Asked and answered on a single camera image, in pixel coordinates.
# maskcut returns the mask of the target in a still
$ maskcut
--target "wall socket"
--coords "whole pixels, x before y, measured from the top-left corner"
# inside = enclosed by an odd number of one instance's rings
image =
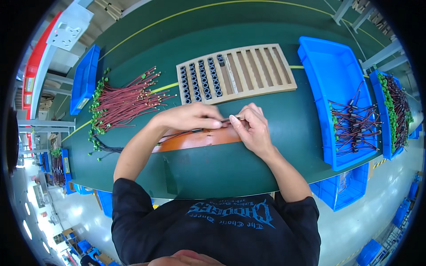
[[[71,3],[60,15],[46,43],[70,51],[87,30],[93,13],[77,2]]]

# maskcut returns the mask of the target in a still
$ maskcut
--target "wooden rack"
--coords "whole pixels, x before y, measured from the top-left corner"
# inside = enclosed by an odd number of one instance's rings
[[[225,65],[220,66],[217,55],[221,54]],[[213,58],[216,68],[222,96],[215,94],[213,80],[207,65],[207,59]],[[209,84],[211,99],[205,98],[201,87],[201,77],[198,61],[202,59],[206,63],[206,76]],[[241,98],[253,97],[263,94],[293,91],[297,88],[290,66],[277,43],[246,46],[229,49],[212,54],[207,54],[191,59],[176,66],[179,80],[179,91],[182,105],[185,104],[184,90],[182,88],[181,70],[185,66],[189,74],[189,64],[195,64],[197,81],[200,85],[201,102],[205,104],[217,104]],[[191,102],[195,102],[193,85],[189,82]]]

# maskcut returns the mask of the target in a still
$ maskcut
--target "orange mat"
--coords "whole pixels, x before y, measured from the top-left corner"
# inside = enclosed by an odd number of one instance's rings
[[[170,135],[174,133],[179,133],[182,131],[171,129],[166,132],[165,135]],[[181,149],[189,149],[195,147],[204,147],[225,143],[233,143],[241,141],[237,132],[234,128],[229,125],[225,128],[220,129],[204,129],[202,132],[192,133],[188,132],[181,136],[177,137],[164,137],[160,142],[170,139],[159,146],[155,146],[153,149],[154,152],[168,152]]]

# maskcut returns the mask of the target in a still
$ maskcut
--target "green workbench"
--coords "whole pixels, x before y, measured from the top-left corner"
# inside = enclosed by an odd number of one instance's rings
[[[95,43],[101,48],[101,56],[138,30],[172,14],[215,1],[154,0],[143,5],[106,30]],[[316,9],[333,13],[323,1],[294,1]],[[357,14],[349,10],[345,15],[355,21]],[[371,23],[361,28],[383,45],[390,41]],[[310,36],[343,43],[350,46],[357,58],[363,55],[353,37],[344,26],[338,26],[329,15],[319,11],[277,3],[229,3],[210,6],[172,17],[128,39],[112,50],[98,65],[98,78],[106,67],[112,69],[109,80],[113,86],[123,86],[152,66],[161,71],[158,84],[153,89],[177,82],[176,65],[211,52],[241,46],[279,43],[290,65],[300,66],[297,55],[298,38]],[[366,57],[383,46],[365,33],[356,34]],[[75,68],[68,77],[73,78]],[[269,121],[271,139],[283,156],[302,174],[308,183],[335,176],[364,164],[376,155],[335,172],[323,161],[323,149],[318,113],[311,87],[304,69],[293,69],[298,88],[293,92],[281,92],[218,104],[226,117],[254,102],[263,108]],[[371,83],[367,85],[373,103],[376,102]],[[171,88],[178,93],[178,87]],[[180,105],[178,97],[166,101],[170,108]],[[63,120],[76,118],[76,127],[91,119],[90,101],[78,116],[67,115]],[[69,109],[69,98],[55,98],[49,115]],[[153,116],[146,114],[132,123],[135,127],[119,128],[102,135],[108,146],[123,147]],[[76,184],[112,191],[112,176],[119,154],[112,154],[97,161],[105,152],[93,151],[87,138],[89,126],[75,132],[62,146],[69,150],[72,181]],[[268,167],[242,142],[201,148],[183,149],[152,154],[137,182],[158,198],[209,198],[260,194],[278,190]]]

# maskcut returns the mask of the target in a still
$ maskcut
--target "label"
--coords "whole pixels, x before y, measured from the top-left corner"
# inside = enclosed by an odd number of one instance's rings
[[[32,92],[33,88],[34,88],[34,78],[29,77],[29,78],[26,79],[25,91],[26,92]]]
[[[77,109],[83,109],[84,105],[89,101],[88,98],[84,98],[80,104],[77,106]]]
[[[32,97],[31,94],[25,96],[25,104],[31,104],[31,97]]]
[[[63,171],[65,172],[65,174],[69,173],[68,157],[63,158]]]

